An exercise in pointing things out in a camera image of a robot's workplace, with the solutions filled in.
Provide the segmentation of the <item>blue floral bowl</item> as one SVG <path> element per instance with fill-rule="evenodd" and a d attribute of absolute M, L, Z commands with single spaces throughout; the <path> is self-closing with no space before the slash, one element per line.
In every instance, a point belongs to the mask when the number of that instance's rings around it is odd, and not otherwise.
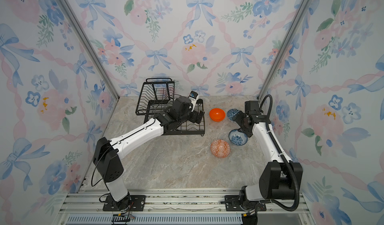
<path fill-rule="evenodd" d="M 243 146 L 248 142 L 248 137 L 245 133 L 234 129 L 229 132 L 229 140 L 233 145 Z"/>

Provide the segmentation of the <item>red geometric pattern bowl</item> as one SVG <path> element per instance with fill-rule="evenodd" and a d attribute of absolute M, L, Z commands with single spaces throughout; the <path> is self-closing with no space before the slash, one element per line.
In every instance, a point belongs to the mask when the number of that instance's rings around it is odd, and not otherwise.
<path fill-rule="evenodd" d="M 217 158 L 226 158 L 230 152 L 230 145 L 224 140 L 214 140 L 210 145 L 211 153 Z"/>

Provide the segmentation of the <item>black wire dish rack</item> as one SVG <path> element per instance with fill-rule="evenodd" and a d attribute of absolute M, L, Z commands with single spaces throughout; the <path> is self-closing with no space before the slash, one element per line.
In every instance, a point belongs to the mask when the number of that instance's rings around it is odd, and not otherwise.
<path fill-rule="evenodd" d="M 171 78 L 148 78 L 143 83 L 137 107 L 136 115 L 144 116 L 146 123 L 156 114 L 170 112 L 173 104 L 179 99 L 180 95 L 175 93 L 176 82 Z M 199 97 L 195 106 L 191 106 L 194 111 L 204 111 L 204 102 Z M 191 123 L 186 120 L 173 131 L 165 132 L 165 135 L 200 135 L 205 134 L 205 118 L 200 124 Z"/>

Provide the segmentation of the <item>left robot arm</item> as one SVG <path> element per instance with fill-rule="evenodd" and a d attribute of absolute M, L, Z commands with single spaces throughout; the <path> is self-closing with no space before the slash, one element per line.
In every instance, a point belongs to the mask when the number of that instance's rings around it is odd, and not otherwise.
<path fill-rule="evenodd" d="M 124 167 L 121 160 L 134 149 L 176 130 L 186 121 L 200 124 L 204 112 L 195 110 L 198 99 L 199 94 L 191 91 L 188 97 L 178 97 L 172 106 L 156 113 L 136 129 L 109 140 L 102 137 L 97 141 L 93 163 L 114 202 L 121 202 L 129 197 L 122 178 Z"/>

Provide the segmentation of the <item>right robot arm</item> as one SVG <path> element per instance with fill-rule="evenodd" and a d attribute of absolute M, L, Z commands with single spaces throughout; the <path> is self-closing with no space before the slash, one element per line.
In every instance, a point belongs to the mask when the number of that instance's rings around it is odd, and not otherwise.
<path fill-rule="evenodd" d="M 266 159 L 259 182 L 242 187 L 241 204 L 251 202 L 274 203 L 286 211 L 294 211 L 300 202 L 303 167 L 293 161 L 278 141 L 270 120 L 272 106 L 264 114 L 258 101 L 246 101 L 245 110 L 235 116 L 239 132 L 256 139 Z"/>

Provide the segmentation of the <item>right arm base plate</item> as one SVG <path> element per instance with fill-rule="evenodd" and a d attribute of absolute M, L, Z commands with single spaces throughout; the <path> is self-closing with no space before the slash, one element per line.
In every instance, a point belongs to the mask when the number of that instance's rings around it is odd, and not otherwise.
<path fill-rule="evenodd" d="M 221 201 L 224 204 L 227 212 L 245 212 L 250 213 L 252 211 L 265 212 L 267 207 L 260 201 L 249 201 L 247 199 L 240 199 L 240 196 L 225 195 L 225 200 Z"/>

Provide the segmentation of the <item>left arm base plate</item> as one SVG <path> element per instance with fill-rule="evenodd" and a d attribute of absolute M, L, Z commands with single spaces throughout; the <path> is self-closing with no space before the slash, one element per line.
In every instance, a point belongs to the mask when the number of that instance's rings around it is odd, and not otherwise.
<path fill-rule="evenodd" d="M 146 203 L 145 195 L 127 195 L 121 201 L 116 202 L 111 195 L 103 201 L 104 212 L 142 212 Z"/>

